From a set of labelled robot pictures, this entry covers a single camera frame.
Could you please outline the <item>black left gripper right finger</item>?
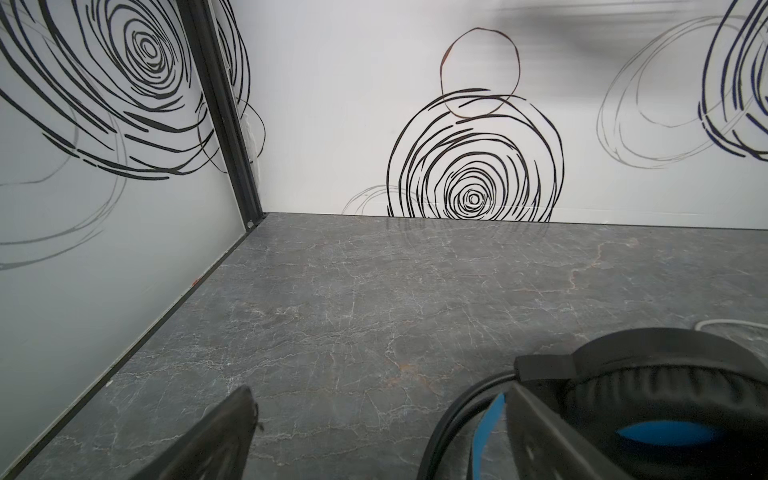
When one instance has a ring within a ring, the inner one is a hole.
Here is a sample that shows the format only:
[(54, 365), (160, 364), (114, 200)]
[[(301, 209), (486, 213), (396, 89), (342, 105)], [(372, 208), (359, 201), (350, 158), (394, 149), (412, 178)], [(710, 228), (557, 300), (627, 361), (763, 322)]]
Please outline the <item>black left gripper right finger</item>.
[(518, 382), (506, 394), (506, 423), (521, 479), (630, 477)]

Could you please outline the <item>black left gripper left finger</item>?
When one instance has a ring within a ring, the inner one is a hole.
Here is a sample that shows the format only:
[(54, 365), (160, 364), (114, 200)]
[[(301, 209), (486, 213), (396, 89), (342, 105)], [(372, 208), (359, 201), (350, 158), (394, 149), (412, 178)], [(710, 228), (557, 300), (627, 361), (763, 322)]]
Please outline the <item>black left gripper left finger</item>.
[(241, 479), (259, 427), (252, 391), (240, 386), (133, 477)]

